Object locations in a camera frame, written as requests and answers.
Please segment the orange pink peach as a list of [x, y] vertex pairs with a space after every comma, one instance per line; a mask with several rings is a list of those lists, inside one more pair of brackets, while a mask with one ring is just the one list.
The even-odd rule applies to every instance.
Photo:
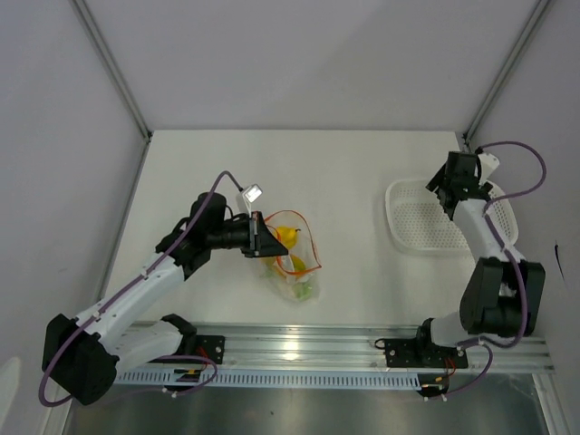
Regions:
[[277, 272], [280, 271], [276, 257], [263, 257], [261, 261], [267, 269]]

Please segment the yellow green mango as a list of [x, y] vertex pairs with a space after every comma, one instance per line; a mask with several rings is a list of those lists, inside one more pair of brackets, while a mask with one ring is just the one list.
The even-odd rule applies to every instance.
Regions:
[[292, 262], [293, 269], [296, 273], [303, 273], [306, 271], [305, 262], [299, 256], [291, 254], [290, 259]]

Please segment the clear zip top bag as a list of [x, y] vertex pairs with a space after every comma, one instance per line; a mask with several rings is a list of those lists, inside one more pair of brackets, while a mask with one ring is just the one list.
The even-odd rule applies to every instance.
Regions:
[[320, 293], [317, 273], [322, 264], [305, 217], [295, 210], [286, 209], [269, 215], [265, 222], [288, 254], [262, 258], [262, 277], [287, 301], [305, 303], [314, 300]]

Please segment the white cauliflower with leaves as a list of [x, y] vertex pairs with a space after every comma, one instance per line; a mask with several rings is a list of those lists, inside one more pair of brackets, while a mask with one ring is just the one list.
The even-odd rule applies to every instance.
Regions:
[[319, 294], [319, 286], [314, 278], [293, 284], [281, 282], [276, 285], [276, 288], [283, 298], [297, 303], [311, 300]]

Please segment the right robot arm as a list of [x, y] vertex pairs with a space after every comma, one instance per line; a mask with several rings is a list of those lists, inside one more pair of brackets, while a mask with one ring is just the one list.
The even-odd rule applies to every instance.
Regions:
[[465, 238], [475, 267], [459, 309], [429, 318], [418, 329], [413, 352], [424, 365], [476, 345], [510, 349], [535, 329], [546, 271], [527, 260], [495, 224], [491, 209], [497, 199], [483, 179], [480, 158], [450, 152], [426, 186]]

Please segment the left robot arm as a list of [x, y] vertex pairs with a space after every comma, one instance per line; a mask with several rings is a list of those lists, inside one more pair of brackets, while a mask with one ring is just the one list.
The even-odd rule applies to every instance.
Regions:
[[185, 283], [215, 250], [237, 249], [246, 258], [284, 256], [287, 248], [268, 229], [260, 211], [252, 208], [261, 196], [258, 185], [237, 194], [238, 214], [227, 217], [226, 198], [204, 192], [188, 216], [160, 240], [150, 262], [116, 294], [72, 318], [56, 315], [45, 330], [39, 400], [54, 381], [69, 400], [91, 405], [102, 398], [116, 377], [155, 360], [189, 361], [197, 350], [197, 329], [176, 314], [168, 314], [137, 333], [129, 327], [170, 290]]

